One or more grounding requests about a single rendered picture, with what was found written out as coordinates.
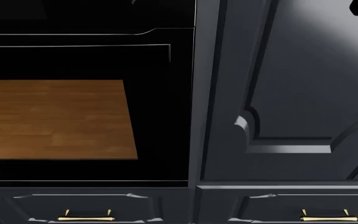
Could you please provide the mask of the dark grey drawer front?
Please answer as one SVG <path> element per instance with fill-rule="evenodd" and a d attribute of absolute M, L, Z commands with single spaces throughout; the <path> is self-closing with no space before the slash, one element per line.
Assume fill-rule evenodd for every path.
<path fill-rule="evenodd" d="M 358 224 L 302 222 L 308 216 L 358 218 L 358 186 L 197 186 L 196 224 Z"/>
<path fill-rule="evenodd" d="M 58 217 L 113 217 L 107 224 L 191 224 L 183 188 L 0 188 L 0 224 L 63 224 Z"/>

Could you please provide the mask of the dark grey panelled cabinet door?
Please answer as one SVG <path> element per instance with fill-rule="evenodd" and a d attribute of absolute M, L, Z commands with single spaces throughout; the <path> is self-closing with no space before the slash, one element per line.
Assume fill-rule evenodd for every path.
<path fill-rule="evenodd" d="M 354 0 L 224 0 L 201 180 L 358 180 Z"/>

